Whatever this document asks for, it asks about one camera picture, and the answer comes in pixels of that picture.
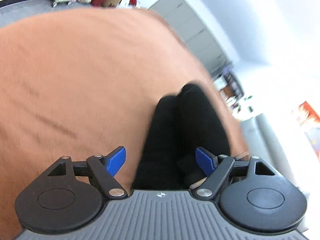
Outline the black pants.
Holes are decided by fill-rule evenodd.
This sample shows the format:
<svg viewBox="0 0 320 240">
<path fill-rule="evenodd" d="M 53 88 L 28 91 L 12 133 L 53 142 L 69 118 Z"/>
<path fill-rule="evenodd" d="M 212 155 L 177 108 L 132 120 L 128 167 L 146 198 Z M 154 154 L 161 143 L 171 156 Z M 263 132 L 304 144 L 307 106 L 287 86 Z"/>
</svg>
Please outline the black pants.
<svg viewBox="0 0 320 240">
<path fill-rule="evenodd" d="M 134 190 L 185 190 L 206 175 L 196 163 L 198 147 L 230 155 L 225 129 L 200 86 L 188 83 L 157 103 Z"/>
</svg>

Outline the orange wall picture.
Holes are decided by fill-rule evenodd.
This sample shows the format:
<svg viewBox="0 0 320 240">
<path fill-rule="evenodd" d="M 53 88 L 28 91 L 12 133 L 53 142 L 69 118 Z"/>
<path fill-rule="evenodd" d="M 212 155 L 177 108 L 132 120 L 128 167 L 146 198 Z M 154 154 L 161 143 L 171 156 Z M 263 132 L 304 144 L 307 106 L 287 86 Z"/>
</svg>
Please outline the orange wall picture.
<svg viewBox="0 0 320 240">
<path fill-rule="evenodd" d="M 299 105 L 299 124 L 306 132 L 313 146 L 319 146 L 319 115 L 305 101 Z"/>
</svg>

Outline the grey drawer cabinet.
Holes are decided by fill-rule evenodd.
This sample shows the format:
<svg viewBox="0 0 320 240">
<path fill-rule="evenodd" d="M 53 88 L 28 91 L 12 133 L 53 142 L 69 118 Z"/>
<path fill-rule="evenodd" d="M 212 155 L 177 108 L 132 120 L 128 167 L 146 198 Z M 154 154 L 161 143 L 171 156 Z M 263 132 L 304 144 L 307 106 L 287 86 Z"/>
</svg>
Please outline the grey drawer cabinet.
<svg viewBox="0 0 320 240">
<path fill-rule="evenodd" d="M 172 27 L 212 77 L 222 74 L 229 63 L 227 56 L 203 20 L 185 0 L 158 0 L 150 10 L 157 12 Z"/>
</svg>

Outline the grey padded headboard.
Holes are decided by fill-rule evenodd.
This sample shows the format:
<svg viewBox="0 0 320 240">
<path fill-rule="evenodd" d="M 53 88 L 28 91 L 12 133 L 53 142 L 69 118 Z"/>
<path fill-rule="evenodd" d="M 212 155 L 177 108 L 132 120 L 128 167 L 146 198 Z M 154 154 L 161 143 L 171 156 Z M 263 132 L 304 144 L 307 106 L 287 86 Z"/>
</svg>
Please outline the grey padded headboard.
<svg viewBox="0 0 320 240">
<path fill-rule="evenodd" d="M 240 126 L 251 155 L 262 157 L 303 192 L 319 190 L 319 161 L 293 113 L 261 113 Z"/>
</svg>

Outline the orange-brown bed cover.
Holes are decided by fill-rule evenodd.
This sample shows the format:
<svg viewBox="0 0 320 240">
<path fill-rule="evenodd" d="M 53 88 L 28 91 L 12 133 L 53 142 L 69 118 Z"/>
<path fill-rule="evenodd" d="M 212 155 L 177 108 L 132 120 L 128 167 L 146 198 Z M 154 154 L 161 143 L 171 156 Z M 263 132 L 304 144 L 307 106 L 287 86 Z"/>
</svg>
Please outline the orange-brown bed cover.
<svg viewBox="0 0 320 240">
<path fill-rule="evenodd" d="M 159 15 L 83 8 L 1 28 L 1 239 L 20 233 L 18 194 L 63 155 L 84 160 L 123 145 L 129 189 L 158 100 L 195 81 L 227 133 L 248 151 L 211 76 Z"/>
</svg>

